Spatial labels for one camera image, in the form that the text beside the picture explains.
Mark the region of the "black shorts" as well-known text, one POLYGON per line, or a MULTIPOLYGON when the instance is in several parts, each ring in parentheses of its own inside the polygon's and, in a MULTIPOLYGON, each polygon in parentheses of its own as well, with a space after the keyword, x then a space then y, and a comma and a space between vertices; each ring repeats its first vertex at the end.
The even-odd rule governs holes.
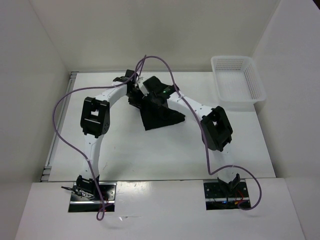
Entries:
POLYGON ((140 107, 140 116, 146 131, 172 126, 185 121, 186 116, 176 110, 156 105, 143 100, 140 107))

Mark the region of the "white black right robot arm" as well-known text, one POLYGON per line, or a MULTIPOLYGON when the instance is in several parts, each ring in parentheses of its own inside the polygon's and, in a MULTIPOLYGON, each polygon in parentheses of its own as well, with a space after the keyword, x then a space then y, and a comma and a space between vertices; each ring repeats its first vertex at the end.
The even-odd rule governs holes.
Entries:
POLYGON ((237 191, 240 175, 231 164, 233 129, 226 111, 221 106, 203 105, 184 95, 176 84, 162 83, 152 76, 140 81, 142 92, 140 114, 145 130, 153 130, 180 124, 192 118, 200 128, 206 155, 213 155, 221 163, 218 176, 219 191, 230 197, 237 191))

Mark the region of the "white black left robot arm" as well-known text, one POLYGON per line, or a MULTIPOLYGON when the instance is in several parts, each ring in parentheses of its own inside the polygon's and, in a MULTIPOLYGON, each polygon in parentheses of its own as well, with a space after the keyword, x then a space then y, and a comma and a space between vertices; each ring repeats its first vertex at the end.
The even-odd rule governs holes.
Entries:
POLYGON ((84 167, 76 180, 76 189, 87 199, 99 197, 99 157, 102 140, 111 125, 110 109, 121 98, 128 97, 128 103, 142 108, 143 93, 135 85, 139 75, 127 70, 124 76, 116 77, 111 88, 83 102, 80 127, 84 133, 84 154, 90 166, 84 167))

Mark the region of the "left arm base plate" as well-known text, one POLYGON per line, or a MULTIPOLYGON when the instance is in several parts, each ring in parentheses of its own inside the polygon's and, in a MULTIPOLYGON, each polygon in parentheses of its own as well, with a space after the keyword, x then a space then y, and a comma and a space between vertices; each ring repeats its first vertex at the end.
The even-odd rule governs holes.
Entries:
MULTIPOLYGON (((115 211, 116 182, 99 182, 105 212, 115 211)), ((96 213, 102 207, 102 201, 98 193, 95 195, 85 193, 83 190, 71 191, 68 212, 69 213, 96 213)))

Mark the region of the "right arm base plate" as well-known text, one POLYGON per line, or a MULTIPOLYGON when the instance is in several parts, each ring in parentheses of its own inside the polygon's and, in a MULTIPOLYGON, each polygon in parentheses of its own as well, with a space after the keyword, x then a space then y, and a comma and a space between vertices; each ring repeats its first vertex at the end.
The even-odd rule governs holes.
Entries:
POLYGON ((203 183, 206 210, 233 210, 238 204, 244 209, 251 208, 247 184, 242 180, 227 196, 217 180, 203 183))

